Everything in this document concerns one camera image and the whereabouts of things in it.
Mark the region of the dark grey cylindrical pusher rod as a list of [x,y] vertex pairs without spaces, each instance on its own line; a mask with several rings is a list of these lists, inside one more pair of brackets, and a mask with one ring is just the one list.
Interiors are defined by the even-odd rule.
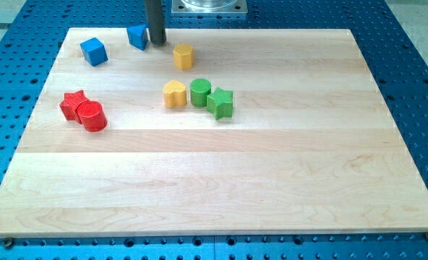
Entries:
[[144,4],[150,40],[155,46],[163,46],[166,43],[166,29],[162,1],[144,0]]

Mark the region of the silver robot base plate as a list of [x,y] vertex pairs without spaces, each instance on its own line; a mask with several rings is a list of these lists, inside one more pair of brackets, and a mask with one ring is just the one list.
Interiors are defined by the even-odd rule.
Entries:
[[247,14],[247,0],[171,0],[174,16]]

